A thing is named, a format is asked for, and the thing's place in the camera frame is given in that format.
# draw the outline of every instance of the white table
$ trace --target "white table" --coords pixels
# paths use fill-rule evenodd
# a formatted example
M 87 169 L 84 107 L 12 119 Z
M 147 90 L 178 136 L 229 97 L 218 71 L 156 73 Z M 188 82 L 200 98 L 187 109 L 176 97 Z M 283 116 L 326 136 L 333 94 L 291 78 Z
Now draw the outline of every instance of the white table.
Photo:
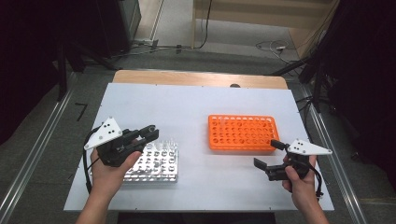
M 295 210 L 281 182 L 268 181 L 253 158 L 281 164 L 285 152 L 232 153 L 209 149 L 210 114 L 266 115 L 276 120 L 280 140 L 307 140 L 298 108 L 289 90 L 243 89 L 153 84 L 108 84 L 93 127 L 113 116 L 122 129 L 155 124 L 159 141 L 178 142 L 179 179 L 173 185 L 121 187 L 109 209 L 119 211 L 273 211 Z M 82 161 L 65 211 L 80 211 L 88 197 Z M 333 210 L 325 185 L 320 204 Z

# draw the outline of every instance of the wooden panel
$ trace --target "wooden panel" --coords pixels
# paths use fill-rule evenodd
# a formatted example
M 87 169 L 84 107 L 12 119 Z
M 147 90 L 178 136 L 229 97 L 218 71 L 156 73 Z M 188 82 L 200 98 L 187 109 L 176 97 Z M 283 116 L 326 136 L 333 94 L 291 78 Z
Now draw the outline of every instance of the wooden panel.
M 113 82 L 217 87 L 238 84 L 241 88 L 288 89 L 283 77 L 156 70 L 120 70 L 115 74 Z
M 192 47 L 195 20 L 206 19 L 209 1 L 194 0 Z M 303 58 L 330 24 L 338 4 L 339 0 L 217 0 L 212 2 L 209 19 L 289 27 L 297 53 Z

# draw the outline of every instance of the forearm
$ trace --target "forearm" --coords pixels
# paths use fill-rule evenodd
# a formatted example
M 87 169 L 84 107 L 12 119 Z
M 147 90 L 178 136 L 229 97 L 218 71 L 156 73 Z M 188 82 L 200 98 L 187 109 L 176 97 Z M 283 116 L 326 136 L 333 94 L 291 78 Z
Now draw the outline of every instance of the forearm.
M 106 223 L 107 208 L 111 198 L 92 190 L 77 223 Z
M 312 203 L 307 206 L 305 211 L 302 211 L 306 223 L 308 224 L 328 224 L 326 216 L 318 203 Z

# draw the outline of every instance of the aluminum rail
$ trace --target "aluminum rail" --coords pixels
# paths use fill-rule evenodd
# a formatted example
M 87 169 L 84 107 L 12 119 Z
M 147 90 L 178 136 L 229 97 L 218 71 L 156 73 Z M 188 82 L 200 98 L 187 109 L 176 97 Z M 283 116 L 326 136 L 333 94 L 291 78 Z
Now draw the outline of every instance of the aluminum rail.
M 302 86 L 302 90 L 304 97 L 308 97 L 312 95 L 311 91 L 305 85 Z M 332 167 L 335 179 L 338 182 L 338 186 L 340 187 L 341 193 L 343 194 L 346 207 L 353 220 L 353 223 L 355 224 L 368 223 L 361 209 L 361 204 L 359 203 L 355 191 L 353 190 L 349 178 L 347 177 L 347 173 L 345 172 L 344 166 L 340 162 L 337 151 L 334 148 L 332 139 L 330 138 L 329 132 L 326 129 L 321 114 L 318 114 L 315 111 L 315 108 L 313 108 L 312 106 L 310 107 L 310 113 L 315 123 L 315 126 L 318 130 L 318 134 L 320 140 L 322 141 L 323 146 L 332 150 L 332 155 L 329 155 L 327 157 Z
M 69 77 L 69 90 L 65 94 L 62 101 L 56 103 L 49 116 L 49 119 L 47 120 L 43 130 L 35 141 L 34 146 L 30 150 L 30 153 L 26 158 L 23 166 L 21 167 L 17 176 L 7 190 L 6 197 L 2 201 L 0 206 L 0 223 L 8 223 L 9 218 L 11 217 L 12 212 L 14 211 L 14 208 L 18 203 L 18 200 L 22 196 L 23 191 L 25 190 L 30 180 L 30 177 L 33 174 L 33 171 L 35 170 L 35 167 L 37 166 L 46 148 L 47 143 L 50 140 L 50 137 L 54 132 L 58 121 L 67 106 L 67 103 L 70 100 L 77 81 L 77 75 L 73 72 Z

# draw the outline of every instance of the human arm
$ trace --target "human arm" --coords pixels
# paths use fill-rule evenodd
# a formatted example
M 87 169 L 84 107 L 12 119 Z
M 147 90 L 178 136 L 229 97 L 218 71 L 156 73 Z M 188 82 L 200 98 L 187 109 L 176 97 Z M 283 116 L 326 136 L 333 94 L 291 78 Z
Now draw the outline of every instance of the human arm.
M 309 162 L 313 167 L 315 167 L 316 160 L 316 156 L 309 157 Z M 309 170 L 306 177 L 300 179 L 297 172 L 291 166 L 286 167 L 285 171 L 290 181 L 284 180 L 282 182 L 283 188 L 292 192 L 291 198 L 294 205 L 303 214 L 306 222 L 308 224 L 329 223 L 315 194 L 315 173 Z
M 92 190 L 78 217 L 77 224 L 105 223 L 108 205 L 120 189 L 125 173 L 134 166 L 141 153 L 132 153 L 120 167 L 103 165 L 98 160 L 92 166 Z M 91 161 L 98 159 L 97 150 L 91 154 Z

